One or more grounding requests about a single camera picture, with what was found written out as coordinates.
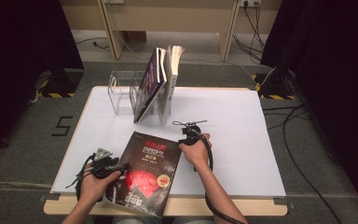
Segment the book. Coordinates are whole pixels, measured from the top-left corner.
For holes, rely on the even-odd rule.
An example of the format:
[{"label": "book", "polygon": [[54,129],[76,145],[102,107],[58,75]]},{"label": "book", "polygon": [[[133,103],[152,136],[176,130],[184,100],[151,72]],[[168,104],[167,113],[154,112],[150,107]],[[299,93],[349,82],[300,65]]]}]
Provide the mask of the book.
[{"label": "book", "polygon": [[166,82],[165,73],[161,72],[161,49],[155,48],[150,61],[146,67],[144,77],[139,85],[138,91],[136,92],[136,100],[131,99],[134,107],[134,123],[142,120],[147,109],[153,104],[157,93],[164,86]]},{"label": "book", "polygon": [[176,86],[176,80],[179,75],[179,62],[180,57],[185,49],[181,46],[173,46],[167,48],[166,60],[165,60],[165,69],[167,83],[165,84],[165,90],[161,93],[161,100],[159,103],[159,114],[160,121],[162,124],[167,123],[168,116],[171,114],[171,105],[173,98],[173,91]]},{"label": "book", "polygon": [[181,152],[177,142],[134,132],[117,163],[130,167],[108,185],[103,199],[162,217]]}]

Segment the white table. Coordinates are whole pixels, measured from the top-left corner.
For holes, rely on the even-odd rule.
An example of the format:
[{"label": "white table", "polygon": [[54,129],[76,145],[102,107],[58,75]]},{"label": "white table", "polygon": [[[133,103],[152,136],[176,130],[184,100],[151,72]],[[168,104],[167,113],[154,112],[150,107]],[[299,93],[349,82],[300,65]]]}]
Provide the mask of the white table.
[{"label": "white table", "polygon": [[[132,122],[133,115],[116,115],[107,88],[95,87],[51,190],[62,195],[61,204],[66,210],[57,208],[59,201],[49,201],[45,212],[67,214],[71,211],[76,203],[73,196],[75,189],[65,187],[73,181],[84,160],[98,147],[119,157],[134,131],[177,141],[185,136],[181,133],[182,127],[172,125],[172,121],[204,119],[208,122],[199,126],[205,133],[211,134],[213,172],[242,213],[248,216],[285,215],[287,206],[273,201],[274,198],[284,198],[285,191],[257,93],[247,89],[208,88],[176,88],[172,113],[167,124],[161,125],[157,115],[147,115],[137,124]],[[182,155],[164,215],[210,215],[204,205],[203,194],[198,174]],[[128,214],[128,211],[101,203],[91,213],[115,215]]]}]

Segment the electrical outlet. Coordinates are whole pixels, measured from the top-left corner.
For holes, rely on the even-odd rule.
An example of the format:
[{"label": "electrical outlet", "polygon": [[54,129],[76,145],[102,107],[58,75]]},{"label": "electrical outlet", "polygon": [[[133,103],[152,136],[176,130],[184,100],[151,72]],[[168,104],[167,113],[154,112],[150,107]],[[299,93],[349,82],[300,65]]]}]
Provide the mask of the electrical outlet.
[{"label": "electrical outlet", "polygon": [[260,6],[261,0],[241,0],[240,6],[244,7],[244,2],[248,1],[248,7],[255,7],[256,3]]}]

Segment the book holder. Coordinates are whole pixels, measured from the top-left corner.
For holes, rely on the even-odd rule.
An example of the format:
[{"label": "book holder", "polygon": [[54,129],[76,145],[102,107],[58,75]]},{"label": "book holder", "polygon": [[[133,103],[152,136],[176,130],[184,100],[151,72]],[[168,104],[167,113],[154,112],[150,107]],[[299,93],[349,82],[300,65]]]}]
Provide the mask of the book holder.
[{"label": "book holder", "polygon": [[[134,115],[138,88],[144,77],[145,71],[113,71],[109,78],[107,88],[112,107],[116,115]],[[162,94],[145,112],[146,115],[160,114],[160,101]]]}]

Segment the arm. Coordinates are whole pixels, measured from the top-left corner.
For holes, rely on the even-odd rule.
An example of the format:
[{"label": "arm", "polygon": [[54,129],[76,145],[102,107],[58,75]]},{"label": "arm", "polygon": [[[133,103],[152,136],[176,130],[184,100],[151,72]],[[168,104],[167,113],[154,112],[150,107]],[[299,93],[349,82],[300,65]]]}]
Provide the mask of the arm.
[{"label": "arm", "polygon": [[66,217],[62,224],[84,223],[92,207],[103,196],[106,187],[120,176],[116,171],[104,179],[98,179],[94,175],[84,174],[81,183],[80,198],[72,212]]},{"label": "arm", "polygon": [[[210,135],[206,133],[204,136],[209,142]],[[180,144],[179,148],[182,149],[187,160],[194,165],[199,173],[202,185],[205,188],[206,194],[208,195],[213,207],[229,217],[233,217],[238,221],[247,223],[245,217],[242,215],[235,203],[229,198],[228,194],[209,168],[208,153],[203,142],[199,140],[193,146]],[[229,223],[216,215],[213,215],[213,218],[216,223]]]}]

